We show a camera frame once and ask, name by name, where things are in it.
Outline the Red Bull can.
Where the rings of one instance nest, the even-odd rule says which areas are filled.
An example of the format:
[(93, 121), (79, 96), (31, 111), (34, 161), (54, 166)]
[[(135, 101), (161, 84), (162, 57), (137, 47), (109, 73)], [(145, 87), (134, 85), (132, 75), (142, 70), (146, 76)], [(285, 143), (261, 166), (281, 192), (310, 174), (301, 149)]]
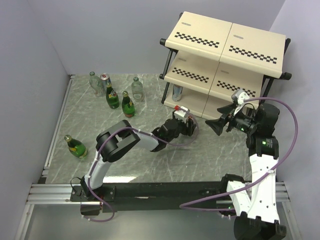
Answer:
[(179, 102), (182, 99), (183, 87), (174, 84), (172, 88), (172, 100)]

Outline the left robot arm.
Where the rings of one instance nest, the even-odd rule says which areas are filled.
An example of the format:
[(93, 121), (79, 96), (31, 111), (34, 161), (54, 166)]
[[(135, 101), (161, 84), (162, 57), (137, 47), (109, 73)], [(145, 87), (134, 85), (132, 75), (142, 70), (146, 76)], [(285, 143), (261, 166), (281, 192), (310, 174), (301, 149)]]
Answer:
[(198, 128), (192, 117), (185, 120), (172, 117), (151, 133), (139, 131), (122, 120), (96, 137), (96, 153), (86, 175), (80, 178), (80, 189), (72, 187), (72, 194), (96, 200), (102, 192), (103, 180), (112, 163), (120, 160), (134, 147), (156, 153), (163, 150), (179, 135), (193, 136)]

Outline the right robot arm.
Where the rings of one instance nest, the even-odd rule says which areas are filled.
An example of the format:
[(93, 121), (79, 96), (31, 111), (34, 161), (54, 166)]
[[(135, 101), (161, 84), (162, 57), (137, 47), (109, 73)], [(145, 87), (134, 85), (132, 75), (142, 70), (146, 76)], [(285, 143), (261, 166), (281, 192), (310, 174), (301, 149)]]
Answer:
[(280, 110), (274, 105), (261, 104), (250, 117), (240, 106), (230, 104), (217, 109), (220, 118), (206, 120), (219, 136), (224, 126), (227, 131), (239, 130), (247, 135), (246, 147), (251, 165), (251, 193), (245, 190), (242, 177), (226, 175), (219, 187), (222, 198), (232, 200), (236, 218), (233, 232), (237, 240), (282, 240), (286, 226), (280, 223), (276, 202), (276, 170), (279, 162), (279, 142), (273, 132)]

